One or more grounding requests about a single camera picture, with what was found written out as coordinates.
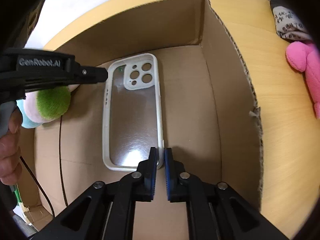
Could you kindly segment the person's left hand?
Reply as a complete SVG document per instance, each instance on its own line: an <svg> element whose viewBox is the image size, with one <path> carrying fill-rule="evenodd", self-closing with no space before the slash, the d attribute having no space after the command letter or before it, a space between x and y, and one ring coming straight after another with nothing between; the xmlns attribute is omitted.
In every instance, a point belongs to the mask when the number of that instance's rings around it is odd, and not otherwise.
<svg viewBox="0 0 320 240"><path fill-rule="evenodd" d="M19 146L21 134L22 114L16 108L10 116L8 131L1 137L0 143L0 178L4 185L17 184L21 174L22 165L20 163L21 149Z"/></svg>

